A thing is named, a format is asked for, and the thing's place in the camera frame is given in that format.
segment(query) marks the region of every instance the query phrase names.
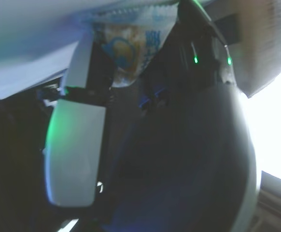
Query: green light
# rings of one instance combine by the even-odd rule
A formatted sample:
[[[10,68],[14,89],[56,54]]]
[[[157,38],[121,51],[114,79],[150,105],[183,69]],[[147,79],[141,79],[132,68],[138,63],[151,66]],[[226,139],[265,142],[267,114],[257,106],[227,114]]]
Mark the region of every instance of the green light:
[[[228,63],[228,65],[232,65],[232,58],[231,57],[227,58],[227,63]]]

